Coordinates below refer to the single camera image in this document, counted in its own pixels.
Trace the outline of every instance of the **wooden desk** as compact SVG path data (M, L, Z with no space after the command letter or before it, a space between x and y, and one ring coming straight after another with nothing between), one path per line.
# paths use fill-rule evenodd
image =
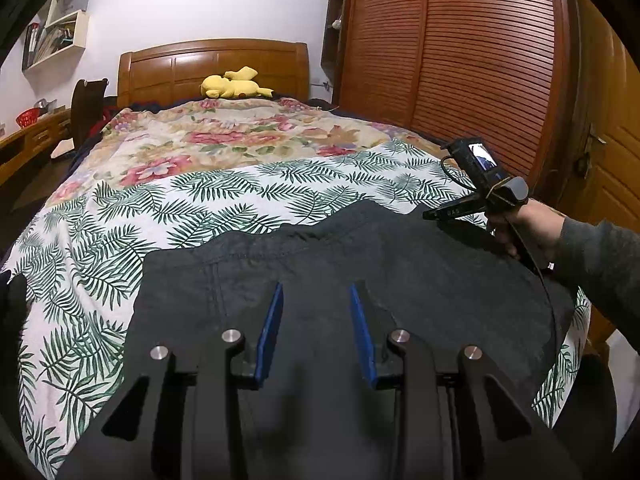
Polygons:
M69 137L70 114L71 110L63 110L0 137L0 186L33 157Z

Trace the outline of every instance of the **pikachu plush toy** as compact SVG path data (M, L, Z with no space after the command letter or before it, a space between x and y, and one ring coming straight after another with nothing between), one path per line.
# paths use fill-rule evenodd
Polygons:
M273 90L260 88L258 83L252 81L257 75L258 73L248 66L245 66L238 72L226 72L224 77L211 75L200 85L200 93L212 99L220 97L225 99L231 97L252 97L255 95L272 97Z

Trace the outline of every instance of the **bed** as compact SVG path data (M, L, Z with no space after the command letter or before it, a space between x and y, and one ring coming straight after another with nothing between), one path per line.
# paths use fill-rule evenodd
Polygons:
M244 65L258 70L260 86L287 97L200 97L206 76ZM437 145L402 128L310 107L307 98L301 43L203 40L121 56L124 109L4 266L28 280L20 423L28 455L47 478L120 383L148 252L197 247L229 230L260 234L284 222L313 224L357 200L407 213L464 193L442 173ZM195 100L170 107L188 99ZM134 102L169 108L133 112ZM485 222L482 215L466 219ZM550 371L532 400L547 424L572 386L589 316L578 292L556 380Z

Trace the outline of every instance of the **gray sleeve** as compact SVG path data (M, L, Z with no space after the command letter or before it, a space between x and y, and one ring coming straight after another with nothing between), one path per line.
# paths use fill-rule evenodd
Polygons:
M640 352L640 236L608 222L565 219L556 251L558 277L587 298Z

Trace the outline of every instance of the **blue gripper pad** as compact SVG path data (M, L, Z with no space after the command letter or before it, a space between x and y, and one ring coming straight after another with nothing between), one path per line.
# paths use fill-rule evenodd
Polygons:
M276 348L278 329L282 319L282 307L284 305L284 294L282 284L278 283L273 293L273 299L269 306L269 311L258 339L258 346L255 351L255 381L262 386L264 380L269 377L273 352Z
M364 314L358 289L355 284L351 285L351 322L362 375L370 386L375 388L378 373L376 372L373 341L371 340L371 334L367 326L367 318Z

